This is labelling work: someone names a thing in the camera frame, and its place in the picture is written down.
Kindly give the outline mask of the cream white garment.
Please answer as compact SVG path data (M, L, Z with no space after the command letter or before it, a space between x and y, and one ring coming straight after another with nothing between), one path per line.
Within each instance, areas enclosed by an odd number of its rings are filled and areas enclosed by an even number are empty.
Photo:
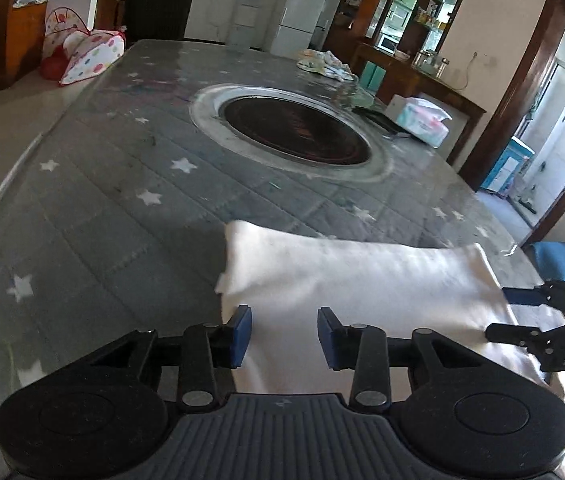
M490 344L492 323L563 325L548 307L507 304L477 245L416 248L328 240L262 228L246 221L225 228L227 260L216 290L223 318L240 304L253 315L252 335L236 388L251 393L350 391L353 374L328 368L317 311L330 307L345 325L365 324L407 338L431 328L519 375L538 382L537 360L520 347Z

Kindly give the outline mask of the blue sofa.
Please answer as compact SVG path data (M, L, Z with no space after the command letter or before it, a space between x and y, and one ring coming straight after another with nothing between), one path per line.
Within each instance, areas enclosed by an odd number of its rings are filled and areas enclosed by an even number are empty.
M537 242L525 254L544 281L565 281L565 242Z

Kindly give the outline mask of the blue cabinet in doorway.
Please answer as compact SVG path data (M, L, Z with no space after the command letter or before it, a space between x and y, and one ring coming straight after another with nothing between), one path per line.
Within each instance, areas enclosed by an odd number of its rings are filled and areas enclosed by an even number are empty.
M509 139L505 150L499 155L487 177L483 180L480 188L485 192L506 197L508 190L514 182L514 178L526 162L533 159L535 151L513 136Z

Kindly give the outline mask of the grey star quilted table cover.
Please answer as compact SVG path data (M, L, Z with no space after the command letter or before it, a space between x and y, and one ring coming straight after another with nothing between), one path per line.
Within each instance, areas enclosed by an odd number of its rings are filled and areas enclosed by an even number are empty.
M368 163L263 165L223 148L189 114L212 84L315 100L347 122L337 153L368 148ZM130 330L217 321L232 220L323 240L477 243L502 284L535 284L529 259L445 160L355 116L350 94L262 52L130 48L20 158L0 196L0 404Z

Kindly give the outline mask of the tissue pack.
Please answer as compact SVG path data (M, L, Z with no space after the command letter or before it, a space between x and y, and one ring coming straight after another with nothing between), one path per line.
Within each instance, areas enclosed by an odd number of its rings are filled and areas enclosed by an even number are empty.
M432 148L439 148L449 134L452 116L438 104L423 98L403 98L397 94L385 109L392 122Z

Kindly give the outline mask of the round induction cooktop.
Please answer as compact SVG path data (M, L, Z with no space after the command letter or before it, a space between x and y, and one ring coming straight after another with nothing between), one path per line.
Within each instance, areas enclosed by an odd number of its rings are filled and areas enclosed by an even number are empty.
M394 168L377 127L314 96L214 84L192 98L189 115L225 150L270 168L360 183L385 180Z

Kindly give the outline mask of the glass jars on table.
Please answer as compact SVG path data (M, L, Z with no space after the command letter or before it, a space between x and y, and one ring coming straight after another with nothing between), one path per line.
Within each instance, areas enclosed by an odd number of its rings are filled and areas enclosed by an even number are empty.
M412 66L421 73L441 79L450 61L433 50L420 50L413 59Z

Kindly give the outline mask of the wooden side table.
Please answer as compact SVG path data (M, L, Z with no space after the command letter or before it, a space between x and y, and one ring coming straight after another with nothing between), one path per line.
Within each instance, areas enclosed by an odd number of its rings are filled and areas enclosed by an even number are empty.
M461 92L454 90L448 84L444 84L443 81L420 72L411 63L400 61L395 56L389 55L371 44L359 41L350 62L352 72L361 76L367 62L371 62L386 71L376 93L381 102L388 104L397 94L408 98L424 93L450 105L459 113L468 117L465 127L461 129L457 139L452 142L449 154L445 157L447 163L453 166L458 161L461 150L465 148L471 133L479 125L485 110L463 96Z

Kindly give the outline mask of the crumpled patterned cloth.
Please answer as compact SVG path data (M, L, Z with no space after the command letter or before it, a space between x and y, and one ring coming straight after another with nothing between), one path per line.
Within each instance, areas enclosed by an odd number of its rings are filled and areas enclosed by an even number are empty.
M319 74L323 77L340 82L356 82L357 77L351 72L348 64L345 64L334 56L330 51L322 52L313 49L304 50L300 54L297 67L304 72Z

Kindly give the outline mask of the right wooden display cabinet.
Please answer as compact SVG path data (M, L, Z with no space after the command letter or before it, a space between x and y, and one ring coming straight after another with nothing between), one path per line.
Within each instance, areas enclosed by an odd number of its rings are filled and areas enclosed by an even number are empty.
M359 44L386 54L440 52L463 0L340 0L324 48L349 64Z

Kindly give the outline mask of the water dispenser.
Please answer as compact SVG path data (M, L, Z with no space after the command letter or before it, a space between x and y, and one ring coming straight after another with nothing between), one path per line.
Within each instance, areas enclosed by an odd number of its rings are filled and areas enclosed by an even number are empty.
M251 48L261 4L261 0L237 0L226 39L228 48L239 51Z

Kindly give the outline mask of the white refrigerator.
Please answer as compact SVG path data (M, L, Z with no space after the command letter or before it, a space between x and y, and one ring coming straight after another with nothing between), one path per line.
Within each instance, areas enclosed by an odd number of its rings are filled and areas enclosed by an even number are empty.
M326 0L277 0L270 17L263 50L295 58L311 42Z

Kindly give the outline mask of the polka dot play tent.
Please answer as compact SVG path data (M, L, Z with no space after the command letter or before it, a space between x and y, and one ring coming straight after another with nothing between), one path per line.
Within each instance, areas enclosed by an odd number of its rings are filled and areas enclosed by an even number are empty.
M80 15L62 6L46 18L38 71L44 79L66 87L103 74L124 51L122 32L88 29Z

